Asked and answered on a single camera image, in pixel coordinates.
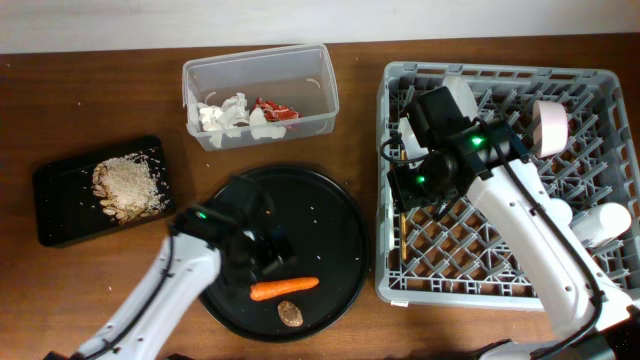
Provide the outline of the white plastic fork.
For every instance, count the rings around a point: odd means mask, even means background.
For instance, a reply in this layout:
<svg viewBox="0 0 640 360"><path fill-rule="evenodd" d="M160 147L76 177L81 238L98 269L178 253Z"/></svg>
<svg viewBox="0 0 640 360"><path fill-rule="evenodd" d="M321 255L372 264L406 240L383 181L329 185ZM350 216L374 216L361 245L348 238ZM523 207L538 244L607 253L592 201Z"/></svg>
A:
<svg viewBox="0 0 640 360"><path fill-rule="evenodd" d="M429 153L426 147L422 147L418 143L407 117L399 119L398 131L401 134L401 140L408 159L419 158Z"/></svg>

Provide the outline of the grey bowl with food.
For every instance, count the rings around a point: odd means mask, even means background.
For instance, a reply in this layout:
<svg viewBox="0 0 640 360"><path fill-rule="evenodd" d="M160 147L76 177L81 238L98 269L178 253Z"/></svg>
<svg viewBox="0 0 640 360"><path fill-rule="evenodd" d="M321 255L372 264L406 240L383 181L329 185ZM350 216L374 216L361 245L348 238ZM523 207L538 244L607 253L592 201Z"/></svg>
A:
<svg viewBox="0 0 640 360"><path fill-rule="evenodd" d="M463 116L474 120L478 116L478 106L467 82L461 76L448 75L443 79L446 87Z"/></svg>

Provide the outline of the orange carrot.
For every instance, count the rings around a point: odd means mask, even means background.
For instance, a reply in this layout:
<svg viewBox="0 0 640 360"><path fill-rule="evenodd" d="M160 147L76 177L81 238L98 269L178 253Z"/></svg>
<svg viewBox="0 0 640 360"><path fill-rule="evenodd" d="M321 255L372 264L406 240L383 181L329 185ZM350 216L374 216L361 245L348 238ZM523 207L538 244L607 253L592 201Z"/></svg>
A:
<svg viewBox="0 0 640 360"><path fill-rule="evenodd" d="M253 301L260 302L273 299L289 293L309 290L319 284L316 277L301 277L286 280L260 282L250 286L249 296Z"/></svg>

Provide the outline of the wooden chopstick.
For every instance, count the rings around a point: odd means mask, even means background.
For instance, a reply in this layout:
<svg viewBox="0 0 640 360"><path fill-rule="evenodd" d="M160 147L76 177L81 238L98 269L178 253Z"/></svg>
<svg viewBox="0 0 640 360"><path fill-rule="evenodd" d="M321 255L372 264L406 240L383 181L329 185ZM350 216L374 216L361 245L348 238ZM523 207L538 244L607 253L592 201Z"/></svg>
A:
<svg viewBox="0 0 640 360"><path fill-rule="evenodd" d="M400 159L407 160L406 151L403 149L400 151ZM400 213L400 254L401 261L405 263L407 261L407 220L406 212Z"/></svg>

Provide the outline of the pink bowl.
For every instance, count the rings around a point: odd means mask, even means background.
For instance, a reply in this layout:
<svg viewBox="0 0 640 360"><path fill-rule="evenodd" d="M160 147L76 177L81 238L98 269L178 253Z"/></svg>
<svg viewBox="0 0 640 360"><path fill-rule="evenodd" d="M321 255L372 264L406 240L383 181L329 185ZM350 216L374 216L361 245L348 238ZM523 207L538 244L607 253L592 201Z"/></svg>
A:
<svg viewBox="0 0 640 360"><path fill-rule="evenodd" d="M568 142L568 115L561 103L536 100L533 109L534 152L539 158L562 152Z"/></svg>

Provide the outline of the small white tissue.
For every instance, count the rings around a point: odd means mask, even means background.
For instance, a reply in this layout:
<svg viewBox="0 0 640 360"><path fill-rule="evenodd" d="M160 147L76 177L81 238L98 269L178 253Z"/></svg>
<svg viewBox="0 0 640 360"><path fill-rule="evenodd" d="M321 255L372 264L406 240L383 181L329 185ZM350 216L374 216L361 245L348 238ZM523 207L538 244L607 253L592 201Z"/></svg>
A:
<svg viewBox="0 0 640 360"><path fill-rule="evenodd" d="M262 138L280 139L285 136L286 128L281 125L270 125L264 112L255 108L249 115L250 133L255 140Z"/></svg>

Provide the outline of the brown nut shell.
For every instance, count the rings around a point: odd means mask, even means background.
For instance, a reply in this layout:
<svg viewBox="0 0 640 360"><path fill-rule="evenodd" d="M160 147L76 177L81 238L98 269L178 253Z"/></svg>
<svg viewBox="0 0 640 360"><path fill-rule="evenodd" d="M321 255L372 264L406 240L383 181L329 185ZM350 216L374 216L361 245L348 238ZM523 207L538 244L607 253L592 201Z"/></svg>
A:
<svg viewBox="0 0 640 360"><path fill-rule="evenodd" d="M278 304L277 311L282 323L287 327L297 328L304 324L301 310L292 302L282 301Z"/></svg>

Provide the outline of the red snack wrapper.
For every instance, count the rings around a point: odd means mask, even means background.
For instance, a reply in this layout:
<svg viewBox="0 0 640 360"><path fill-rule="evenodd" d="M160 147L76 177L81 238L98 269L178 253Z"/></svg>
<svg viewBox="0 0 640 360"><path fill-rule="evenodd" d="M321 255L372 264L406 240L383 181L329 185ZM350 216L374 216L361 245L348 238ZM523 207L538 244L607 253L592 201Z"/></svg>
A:
<svg viewBox="0 0 640 360"><path fill-rule="evenodd" d="M298 119L300 113L285 105L257 98L255 109L260 109L268 122L279 122Z"/></svg>

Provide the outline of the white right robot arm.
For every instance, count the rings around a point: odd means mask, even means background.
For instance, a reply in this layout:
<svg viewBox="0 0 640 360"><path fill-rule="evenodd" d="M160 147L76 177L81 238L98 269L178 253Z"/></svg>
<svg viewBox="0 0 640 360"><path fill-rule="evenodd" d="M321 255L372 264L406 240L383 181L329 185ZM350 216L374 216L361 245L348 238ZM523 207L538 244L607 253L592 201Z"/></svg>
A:
<svg viewBox="0 0 640 360"><path fill-rule="evenodd" d="M544 189L530 151L506 122L470 119L440 87L415 96L404 113L427 154L394 160L387 174L401 212L465 196L506 242L533 285L558 338L503 340L470 359L636 359L639 307L601 271Z"/></svg>

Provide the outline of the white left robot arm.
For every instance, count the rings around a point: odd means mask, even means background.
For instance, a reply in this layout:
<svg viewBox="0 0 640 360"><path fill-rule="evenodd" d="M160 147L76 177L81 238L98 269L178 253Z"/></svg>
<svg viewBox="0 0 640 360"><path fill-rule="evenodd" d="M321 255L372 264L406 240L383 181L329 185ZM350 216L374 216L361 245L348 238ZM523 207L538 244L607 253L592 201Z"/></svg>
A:
<svg viewBox="0 0 640 360"><path fill-rule="evenodd" d="M153 359L209 286L223 279L249 287L291 255L271 197L255 180L233 176L218 194L175 216L148 272L72 356Z"/></svg>

